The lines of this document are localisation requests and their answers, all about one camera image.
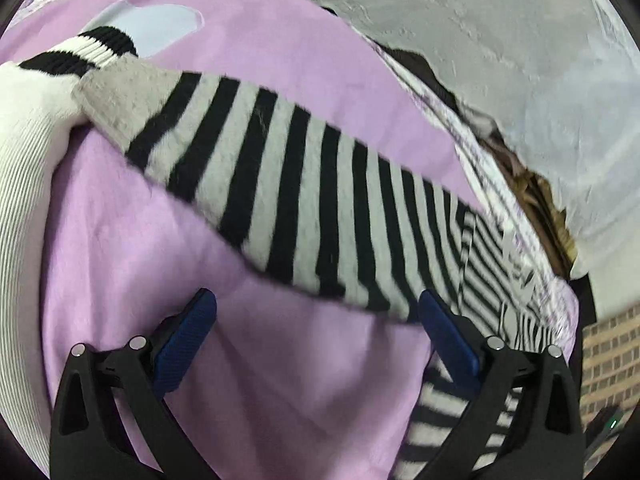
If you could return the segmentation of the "beige checked curtain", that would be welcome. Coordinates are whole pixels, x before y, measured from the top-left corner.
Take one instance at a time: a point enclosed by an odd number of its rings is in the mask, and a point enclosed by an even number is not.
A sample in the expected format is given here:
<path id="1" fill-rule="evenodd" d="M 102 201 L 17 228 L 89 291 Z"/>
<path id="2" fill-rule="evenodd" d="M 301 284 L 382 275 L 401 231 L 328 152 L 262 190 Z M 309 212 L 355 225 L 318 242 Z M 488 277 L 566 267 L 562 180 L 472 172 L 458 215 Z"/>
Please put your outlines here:
<path id="1" fill-rule="evenodd" d="M 609 439 L 622 431 L 639 401 L 639 314 L 636 304 L 582 331 L 580 416 L 587 425 L 602 408 L 618 405 L 623 418 Z"/>

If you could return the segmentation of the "light blue paper piece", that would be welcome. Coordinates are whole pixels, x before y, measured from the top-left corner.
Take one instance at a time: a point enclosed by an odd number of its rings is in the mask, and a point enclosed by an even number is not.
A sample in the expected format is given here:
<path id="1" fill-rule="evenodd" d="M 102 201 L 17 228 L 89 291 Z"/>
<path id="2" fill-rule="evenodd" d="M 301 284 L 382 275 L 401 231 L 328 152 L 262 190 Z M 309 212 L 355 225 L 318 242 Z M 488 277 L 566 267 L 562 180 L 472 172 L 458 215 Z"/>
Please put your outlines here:
<path id="1" fill-rule="evenodd" d="M 140 58 L 152 58 L 203 27 L 200 11 L 180 4 L 135 6 L 119 0 L 96 15 L 82 29 L 112 26 L 127 34 Z"/>

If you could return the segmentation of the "white ribbed knit garment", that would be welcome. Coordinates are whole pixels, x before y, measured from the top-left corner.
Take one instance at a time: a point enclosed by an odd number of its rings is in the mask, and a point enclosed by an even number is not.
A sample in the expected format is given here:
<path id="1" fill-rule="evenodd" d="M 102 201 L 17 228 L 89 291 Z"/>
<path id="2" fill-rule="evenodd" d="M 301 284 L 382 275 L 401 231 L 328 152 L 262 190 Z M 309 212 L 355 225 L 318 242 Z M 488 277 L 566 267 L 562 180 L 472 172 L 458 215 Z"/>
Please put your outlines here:
<path id="1" fill-rule="evenodd" d="M 43 474 L 51 409 L 39 287 L 52 176 L 70 132 L 87 120 L 73 99 L 76 84 L 135 50 L 124 32 L 99 26 L 1 66 L 1 416 Z"/>

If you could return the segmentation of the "black grey striped knit sweater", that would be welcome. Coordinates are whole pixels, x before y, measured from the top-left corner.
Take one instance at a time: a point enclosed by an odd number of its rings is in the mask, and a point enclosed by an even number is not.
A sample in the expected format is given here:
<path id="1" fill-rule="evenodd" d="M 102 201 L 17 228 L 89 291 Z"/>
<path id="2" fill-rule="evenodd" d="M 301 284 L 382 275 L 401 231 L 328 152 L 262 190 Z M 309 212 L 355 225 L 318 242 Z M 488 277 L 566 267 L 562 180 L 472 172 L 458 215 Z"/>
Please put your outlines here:
<path id="1" fill-rule="evenodd" d="M 404 323 L 431 289 L 511 348 L 554 339 L 546 277 L 513 233 L 276 92 L 125 55 L 73 95 L 130 165 L 273 280 Z"/>

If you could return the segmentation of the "purple floral bed sheet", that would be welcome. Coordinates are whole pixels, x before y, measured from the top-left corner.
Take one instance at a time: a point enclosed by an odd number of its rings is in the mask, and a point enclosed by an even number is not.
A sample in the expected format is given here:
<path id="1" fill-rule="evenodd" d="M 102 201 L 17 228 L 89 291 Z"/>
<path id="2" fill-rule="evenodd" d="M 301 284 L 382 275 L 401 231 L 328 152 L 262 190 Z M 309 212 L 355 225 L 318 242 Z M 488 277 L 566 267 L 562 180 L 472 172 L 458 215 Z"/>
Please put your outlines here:
<path id="1" fill-rule="evenodd" d="M 69 32 L 77 27 L 80 19 L 89 15 L 88 10 L 80 8 L 81 3 L 87 1 L 26 0 L 10 21 L 9 31 L 14 38 L 15 52 L 24 54 L 35 50 L 35 47 L 43 47 L 55 38 L 60 39 L 66 30 Z M 200 15 L 204 14 L 206 4 L 209 3 L 209 0 L 189 1 L 194 3 L 194 10 Z M 518 202 L 494 156 L 480 146 L 471 129 L 462 122 L 452 107 L 445 103 L 445 99 L 439 95 L 428 77 L 422 74 L 427 70 L 424 58 L 413 52 L 388 50 L 367 37 L 364 37 L 363 41 L 387 65 L 408 96 L 412 96 L 416 101 L 416 106 L 436 129 L 436 134 L 450 136 L 460 170 L 464 172 L 476 198 L 486 208 L 488 216 L 494 219 L 500 228 L 513 233 L 514 250 L 542 273 L 544 290 L 553 300 L 552 309 L 549 311 L 550 318 L 569 330 L 575 327 L 579 314 L 577 296 L 564 278 L 554 274 L 549 257 L 544 251 L 544 243 L 526 216 L 524 207 Z"/>

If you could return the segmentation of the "white lace cloth cover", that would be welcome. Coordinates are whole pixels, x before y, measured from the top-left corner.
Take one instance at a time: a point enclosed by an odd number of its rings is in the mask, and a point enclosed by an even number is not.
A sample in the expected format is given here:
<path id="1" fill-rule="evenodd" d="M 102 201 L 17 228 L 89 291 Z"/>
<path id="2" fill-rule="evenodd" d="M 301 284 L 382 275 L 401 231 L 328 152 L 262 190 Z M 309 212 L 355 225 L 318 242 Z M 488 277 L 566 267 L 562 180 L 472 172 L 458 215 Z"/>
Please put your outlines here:
<path id="1" fill-rule="evenodd" d="M 606 0 L 314 0 L 419 53 L 480 129 L 545 177 L 576 271 L 639 249 L 639 51 Z"/>

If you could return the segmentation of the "lilac fleece blanket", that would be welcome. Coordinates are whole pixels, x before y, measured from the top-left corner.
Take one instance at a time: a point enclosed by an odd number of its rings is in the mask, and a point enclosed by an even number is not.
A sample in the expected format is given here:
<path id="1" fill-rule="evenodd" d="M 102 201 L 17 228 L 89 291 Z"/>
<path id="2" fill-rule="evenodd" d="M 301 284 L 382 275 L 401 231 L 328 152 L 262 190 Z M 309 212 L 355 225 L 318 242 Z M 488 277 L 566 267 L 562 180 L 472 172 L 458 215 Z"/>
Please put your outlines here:
<path id="1" fill-rule="evenodd" d="M 117 1 L 81 3 L 89 15 L 77 27 L 24 54 L 15 52 L 8 29 L 1 66 L 81 34 Z M 125 1 L 194 9 L 189 0 Z M 460 170 L 450 136 L 436 134 L 344 21 L 309 0 L 209 0 L 203 18 L 200 30 L 152 58 L 137 50 L 119 58 L 267 88 L 499 226 Z M 214 479 L 421 479 L 471 400 L 420 322 L 422 292 L 416 322 L 404 323 L 273 280 L 195 208 L 130 165 L 86 118 L 70 132 L 52 176 L 42 250 L 51 428 L 75 344 L 122 348 L 151 335 L 205 288 L 216 297 L 216 323 L 165 402 Z M 122 390 L 114 397 L 137 458 L 154 466 Z M 520 397 L 519 388 L 506 397 L 476 468 L 495 461 Z"/>

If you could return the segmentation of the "brown wooden furniture under cover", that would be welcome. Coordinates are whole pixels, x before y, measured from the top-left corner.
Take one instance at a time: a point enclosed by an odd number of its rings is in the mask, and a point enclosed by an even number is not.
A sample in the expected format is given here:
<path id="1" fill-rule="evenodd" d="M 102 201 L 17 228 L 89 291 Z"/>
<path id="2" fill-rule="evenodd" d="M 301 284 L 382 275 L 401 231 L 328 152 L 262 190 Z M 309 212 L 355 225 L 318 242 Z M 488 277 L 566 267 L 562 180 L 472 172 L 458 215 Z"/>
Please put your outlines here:
<path id="1" fill-rule="evenodd" d="M 565 225 L 566 212 L 559 211 L 554 206 L 549 182 L 524 166 L 518 156 L 506 146 L 497 126 L 490 118 L 480 117 L 474 110 L 468 110 L 460 104 L 437 80 L 431 66 L 422 55 L 390 47 L 382 49 L 426 84 L 446 107 L 471 129 L 480 146 L 495 159 L 506 184 L 537 233 L 553 272 L 569 281 L 577 249 Z"/>

